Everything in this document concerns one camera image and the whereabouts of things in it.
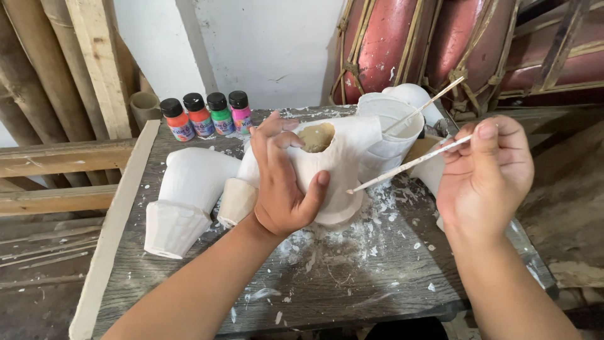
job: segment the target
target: orange paint bottle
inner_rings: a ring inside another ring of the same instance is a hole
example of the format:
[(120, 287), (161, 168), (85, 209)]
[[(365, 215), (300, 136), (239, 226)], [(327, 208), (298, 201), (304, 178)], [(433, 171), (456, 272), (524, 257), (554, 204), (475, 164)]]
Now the orange paint bottle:
[(186, 142), (195, 137), (195, 129), (178, 99), (164, 99), (159, 104), (159, 108), (176, 139)]

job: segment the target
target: black bottle cap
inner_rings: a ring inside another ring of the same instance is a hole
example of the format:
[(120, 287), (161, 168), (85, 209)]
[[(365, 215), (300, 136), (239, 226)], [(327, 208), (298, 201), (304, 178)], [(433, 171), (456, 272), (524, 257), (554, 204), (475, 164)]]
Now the black bottle cap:
[(234, 109), (245, 109), (248, 107), (248, 95), (243, 91), (233, 91), (228, 95), (228, 102)]
[(206, 98), (208, 101), (208, 107), (214, 112), (222, 111), (227, 108), (227, 99), (225, 95), (220, 92), (210, 93)]
[(182, 98), (182, 103), (189, 112), (197, 112), (205, 108), (204, 98), (199, 93), (189, 93)]
[(182, 113), (182, 105), (176, 98), (168, 98), (159, 104), (161, 113), (167, 118), (176, 118)]

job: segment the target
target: red drum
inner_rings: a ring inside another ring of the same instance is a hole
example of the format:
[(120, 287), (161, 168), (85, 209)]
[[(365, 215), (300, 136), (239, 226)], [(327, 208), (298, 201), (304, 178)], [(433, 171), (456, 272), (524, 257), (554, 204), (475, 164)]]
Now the red drum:
[(533, 83), (568, 7), (562, 5), (518, 27), (501, 82), (502, 105), (555, 106), (602, 102), (604, 95), (604, 1), (584, 17), (562, 71), (551, 88), (536, 93)]
[(443, 3), (428, 53), (428, 84), (423, 85), (436, 94), (465, 77), (442, 100), (456, 120), (480, 117), (489, 108), (504, 75), (518, 4), (517, 0)]
[(349, 0), (338, 24), (330, 100), (357, 103), (369, 92), (420, 83), (442, 0)]

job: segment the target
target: bottle label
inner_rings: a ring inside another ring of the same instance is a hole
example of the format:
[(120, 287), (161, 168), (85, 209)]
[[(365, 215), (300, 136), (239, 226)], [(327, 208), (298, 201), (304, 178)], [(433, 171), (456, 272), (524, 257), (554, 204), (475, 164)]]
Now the bottle label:
[(229, 117), (225, 120), (215, 120), (214, 127), (218, 134), (231, 134), (235, 132), (235, 126), (233, 125), (233, 118)]
[(182, 126), (170, 126), (170, 129), (172, 130), (174, 137), (181, 142), (186, 142), (195, 137), (195, 130), (189, 121)]
[(192, 122), (193, 127), (195, 128), (195, 132), (197, 135), (205, 137), (214, 133), (214, 123), (212, 122), (212, 118), (208, 117), (208, 119), (203, 120), (201, 122)]
[(252, 125), (252, 117), (247, 116), (243, 119), (234, 119), (235, 122), (235, 128), (237, 128), (237, 132), (241, 133), (241, 134), (248, 134), (249, 133), (249, 128), (251, 128)]

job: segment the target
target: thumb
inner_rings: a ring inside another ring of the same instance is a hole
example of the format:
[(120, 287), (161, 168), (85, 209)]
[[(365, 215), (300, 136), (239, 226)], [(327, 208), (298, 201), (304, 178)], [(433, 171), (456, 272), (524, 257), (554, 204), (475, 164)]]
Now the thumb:
[(482, 121), (472, 134), (472, 160), (474, 176), (481, 184), (493, 183), (501, 178), (497, 156), (499, 154), (498, 127), (492, 119)]
[(322, 170), (310, 181), (308, 191), (304, 200), (300, 203), (300, 214), (303, 218), (308, 218), (306, 224), (310, 224), (315, 220), (316, 214), (321, 209), (325, 195), (327, 194), (327, 188), (329, 187), (330, 174), (329, 171)]

